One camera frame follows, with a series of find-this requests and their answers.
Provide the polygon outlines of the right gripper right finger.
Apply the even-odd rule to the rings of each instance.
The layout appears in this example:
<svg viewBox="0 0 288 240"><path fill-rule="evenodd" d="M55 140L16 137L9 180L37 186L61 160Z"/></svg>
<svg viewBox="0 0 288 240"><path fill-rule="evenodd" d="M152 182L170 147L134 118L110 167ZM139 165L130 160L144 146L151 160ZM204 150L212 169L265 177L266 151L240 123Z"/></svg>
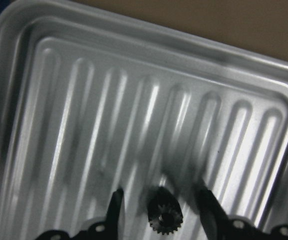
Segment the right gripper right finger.
<svg viewBox="0 0 288 240"><path fill-rule="evenodd" d="M209 240L222 240L228 216L213 193L202 189L198 193L200 221Z"/></svg>

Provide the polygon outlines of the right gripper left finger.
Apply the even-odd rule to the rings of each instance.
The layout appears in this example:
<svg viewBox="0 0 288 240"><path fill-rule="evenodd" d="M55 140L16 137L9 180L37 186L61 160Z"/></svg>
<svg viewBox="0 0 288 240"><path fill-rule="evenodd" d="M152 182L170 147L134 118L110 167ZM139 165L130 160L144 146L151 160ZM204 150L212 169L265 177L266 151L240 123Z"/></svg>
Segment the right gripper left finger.
<svg viewBox="0 0 288 240"><path fill-rule="evenodd" d="M117 189L111 197L105 219L107 240L122 240L125 228L124 191Z"/></svg>

